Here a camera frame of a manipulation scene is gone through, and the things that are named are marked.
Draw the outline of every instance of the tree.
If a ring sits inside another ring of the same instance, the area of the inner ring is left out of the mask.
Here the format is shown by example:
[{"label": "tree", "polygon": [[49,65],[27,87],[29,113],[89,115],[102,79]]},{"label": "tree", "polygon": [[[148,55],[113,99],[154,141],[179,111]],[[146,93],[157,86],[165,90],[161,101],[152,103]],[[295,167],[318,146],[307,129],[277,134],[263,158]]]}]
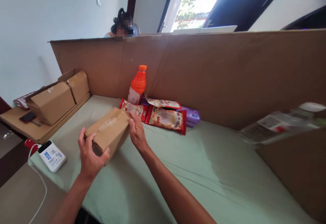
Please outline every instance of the tree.
[{"label": "tree", "polygon": [[182,0],[181,7],[176,18],[176,21],[179,21],[177,30],[188,27],[188,23],[185,21],[189,21],[192,17],[194,17],[195,13],[193,12],[193,8],[195,6],[195,1],[196,0]]}]

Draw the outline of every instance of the hand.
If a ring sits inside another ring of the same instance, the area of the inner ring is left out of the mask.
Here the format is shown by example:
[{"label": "hand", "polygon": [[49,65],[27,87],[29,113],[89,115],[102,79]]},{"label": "hand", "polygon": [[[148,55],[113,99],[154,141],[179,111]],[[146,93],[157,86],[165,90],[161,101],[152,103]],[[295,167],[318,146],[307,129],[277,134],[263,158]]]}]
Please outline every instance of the hand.
[{"label": "hand", "polygon": [[149,148],[149,146],[145,138],[142,121],[138,115],[132,112],[129,112],[129,114],[131,116],[129,119],[131,141],[138,150],[143,151]]},{"label": "hand", "polygon": [[80,148],[80,159],[81,159],[81,170],[80,177],[93,182],[100,169],[110,159],[110,148],[107,147],[101,157],[98,157],[92,149],[92,141],[96,133],[90,135],[86,142],[84,140],[85,127],[82,128],[79,138],[78,145]]}]

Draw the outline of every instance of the plastic bottle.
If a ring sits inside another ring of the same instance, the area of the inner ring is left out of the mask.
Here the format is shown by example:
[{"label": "plastic bottle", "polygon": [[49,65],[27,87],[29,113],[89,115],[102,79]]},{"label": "plastic bottle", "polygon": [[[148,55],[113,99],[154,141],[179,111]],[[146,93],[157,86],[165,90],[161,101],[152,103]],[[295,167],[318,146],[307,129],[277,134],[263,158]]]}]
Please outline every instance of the plastic bottle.
[{"label": "plastic bottle", "polygon": [[242,129],[239,135],[247,143],[270,143],[282,139],[283,135],[290,136],[313,129],[309,125],[313,123],[314,113],[325,108],[307,102],[288,112],[276,111]]},{"label": "plastic bottle", "polygon": [[139,104],[142,94],[146,87],[146,65],[140,65],[136,76],[131,82],[129,89],[128,102],[137,105]]}]

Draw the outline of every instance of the red phone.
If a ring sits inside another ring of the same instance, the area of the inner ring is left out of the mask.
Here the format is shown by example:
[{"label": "red phone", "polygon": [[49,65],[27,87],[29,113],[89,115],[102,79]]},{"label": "red phone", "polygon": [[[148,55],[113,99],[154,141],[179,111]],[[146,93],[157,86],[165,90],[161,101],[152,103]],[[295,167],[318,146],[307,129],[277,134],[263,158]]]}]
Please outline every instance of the red phone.
[{"label": "red phone", "polygon": [[19,120],[24,123],[28,123],[31,120],[33,120],[35,117],[36,117],[36,115],[32,111],[30,111],[27,114],[25,114],[24,116],[20,117]]}]

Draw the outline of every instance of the person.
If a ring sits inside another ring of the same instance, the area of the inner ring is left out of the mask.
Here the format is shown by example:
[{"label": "person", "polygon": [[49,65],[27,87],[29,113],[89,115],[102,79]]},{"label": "person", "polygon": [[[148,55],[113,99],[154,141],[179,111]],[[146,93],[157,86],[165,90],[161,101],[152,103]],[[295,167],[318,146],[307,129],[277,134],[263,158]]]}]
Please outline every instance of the person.
[{"label": "person", "polygon": [[[130,113],[130,116],[131,141],[147,164],[176,222],[178,224],[216,224],[203,206],[151,150],[146,141],[140,117],[133,113]],[[52,218],[52,224],[74,223],[88,189],[98,172],[110,159],[109,147],[100,157],[94,154],[92,140],[95,133],[90,135],[85,141],[84,132],[85,127],[81,130],[78,139],[81,159],[80,174],[77,176],[57,214]]]},{"label": "person", "polygon": [[133,35],[132,17],[128,12],[121,8],[118,12],[118,17],[113,18],[114,25],[111,31],[105,34],[107,37],[127,37]]}]

